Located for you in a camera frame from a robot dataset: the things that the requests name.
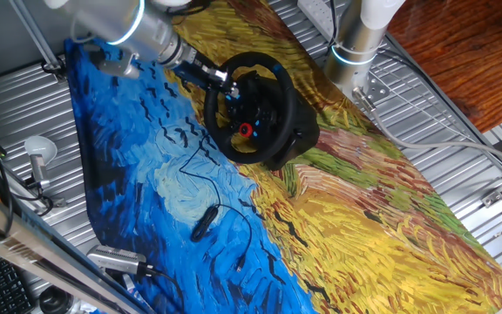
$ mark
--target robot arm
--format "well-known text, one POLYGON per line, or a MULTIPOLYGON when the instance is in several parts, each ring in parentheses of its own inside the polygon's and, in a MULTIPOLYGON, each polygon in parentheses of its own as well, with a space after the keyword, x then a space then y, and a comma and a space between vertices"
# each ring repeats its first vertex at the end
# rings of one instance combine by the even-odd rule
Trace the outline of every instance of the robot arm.
POLYGON ((336 44, 330 47, 324 72, 352 99, 367 76, 390 20, 405 0, 352 0, 340 18, 336 44))
MULTIPOLYGON (((133 58, 157 60, 186 82, 237 97, 235 82, 209 58, 188 44, 172 26, 171 18, 146 0, 44 0, 92 33, 117 45, 127 55, 124 62, 103 61, 98 68, 111 75, 136 79, 133 58)), ((188 0, 154 0, 157 4, 182 5, 188 0)))

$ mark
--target black steering wheel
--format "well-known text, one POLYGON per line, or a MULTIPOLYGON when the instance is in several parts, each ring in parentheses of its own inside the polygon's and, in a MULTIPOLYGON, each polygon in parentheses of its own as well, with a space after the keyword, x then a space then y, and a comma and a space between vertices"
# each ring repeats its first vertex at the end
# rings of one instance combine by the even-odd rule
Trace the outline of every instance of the black steering wheel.
POLYGON ((220 70, 226 72, 227 76, 230 78, 237 68, 242 66, 252 67, 255 65, 264 66, 276 76, 278 84, 282 89, 283 97, 283 104, 280 105, 281 111, 278 114, 280 118, 276 126, 276 134, 272 138, 263 140, 263 145, 257 148, 255 152, 243 153, 237 151, 232 146, 232 137, 235 132, 229 126, 218 126, 216 113, 218 112, 219 92, 210 89, 207 91, 207 96, 205 97, 204 118, 208 132, 216 145, 218 145, 220 151, 225 154, 228 159, 241 164, 262 162, 280 151, 292 132, 292 126, 294 125, 295 119, 297 92, 295 91, 294 83, 292 83, 292 78, 275 58, 261 52, 243 52, 231 57, 220 67, 220 70))

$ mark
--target metal pole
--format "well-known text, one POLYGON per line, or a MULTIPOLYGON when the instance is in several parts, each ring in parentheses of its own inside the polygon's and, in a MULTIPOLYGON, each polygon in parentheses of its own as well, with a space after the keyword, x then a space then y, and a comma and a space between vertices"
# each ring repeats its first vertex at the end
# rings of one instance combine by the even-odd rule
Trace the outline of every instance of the metal pole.
MULTIPOLYGON (((7 210, 0 203, 0 230, 5 228, 7 210)), ((64 246, 59 246, 56 242, 65 240, 44 230, 43 224, 44 221, 28 209, 23 208, 22 217, 13 215, 10 237, 0 242, 0 256, 89 304, 101 306, 104 311, 147 313, 125 289, 109 281, 115 283, 116 287, 112 287, 107 280, 102 280, 101 276, 95 274, 93 270, 99 270, 96 265, 91 270, 64 251, 64 246)))
POLYGON ((34 17, 32 17, 31 12, 28 11, 28 8, 24 5, 23 0, 10 0, 10 5, 13 6, 13 9, 15 9, 15 12, 23 22, 26 30, 31 35, 32 40, 34 40, 34 44, 36 44, 40 53, 42 53, 42 57, 44 57, 48 66, 51 69, 60 68, 58 59, 53 54, 53 51, 51 51, 47 40, 45 40, 44 34, 40 31, 40 28, 36 24, 34 17))

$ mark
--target wooden surface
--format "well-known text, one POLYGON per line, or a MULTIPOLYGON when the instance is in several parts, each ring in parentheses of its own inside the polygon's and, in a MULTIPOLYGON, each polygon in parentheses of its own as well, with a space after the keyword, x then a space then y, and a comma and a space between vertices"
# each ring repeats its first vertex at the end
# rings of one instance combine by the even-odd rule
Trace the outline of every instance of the wooden surface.
POLYGON ((479 131, 502 122, 502 0, 407 0, 390 33, 479 131))

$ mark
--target metal grating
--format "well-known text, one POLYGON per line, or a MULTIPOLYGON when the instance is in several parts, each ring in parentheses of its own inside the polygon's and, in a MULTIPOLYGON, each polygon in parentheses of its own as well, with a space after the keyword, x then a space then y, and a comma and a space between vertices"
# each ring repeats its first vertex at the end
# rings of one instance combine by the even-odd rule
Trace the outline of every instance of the metal grating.
MULTIPOLYGON (((39 65, 0 78, 0 144, 8 152, 5 165, 22 179, 31 172, 23 143, 32 135, 56 143, 58 155, 48 165, 51 187, 44 194, 63 197, 67 202, 66 208, 54 208, 44 220, 85 253, 98 244, 98 239, 86 214, 83 167, 69 86, 58 84, 39 65)), ((29 279, 35 297, 48 285, 34 276, 29 279)))
MULTIPOLYGON (((328 42, 299 10, 297 1, 274 0, 270 4, 322 66, 328 42)), ((346 3, 336 0, 336 6, 340 15, 346 3)), ((385 44, 391 47, 391 40, 385 40, 385 44)), ((389 129, 402 139, 413 142, 460 140, 463 136, 483 139, 450 102, 438 99, 438 92, 430 90, 417 74, 397 61, 377 57, 372 72, 392 90, 376 106, 389 129)), ((86 214, 83 168, 69 88, 67 84, 58 84, 37 65, 0 78, 0 143, 9 152, 6 165, 22 178, 30 172, 23 142, 31 135, 45 136, 58 146, 58 157, 49 165, 51 187, 45 193, 65 198, 67 207, 55 208, 45 220, 86 252, 98 240, 86 214)), ((404 149, 403 152, 502 265, 502 203, 485 208, 480 200, 502 184, 502 169, 487 155, 472 149, 404 149)), ((46 286, 38 278, 31 279, 35 296, 46 286)))
MULTIPOLYGON (((347 0, 335 0, 337 16, 347 0)), ((296 0, 270 1, 303 48, 319 66, 324 65, 328 42, 297 7, 296 0)), ((383 49, 409 59, 405 51, 387 37, 383 49)), ((397 137, 413 143, 473 140, 490 145, 485 137, 448 99, 434 91, 406 65, 378 55, 371 73, 390 89, 376 102, 383 122, 397 137)), ((402 149, 452 212, 502 265, 502 202, 486 208, 481 199, 502 184, 502 167, 489 154, 464 147, 429 150, 402 149)))

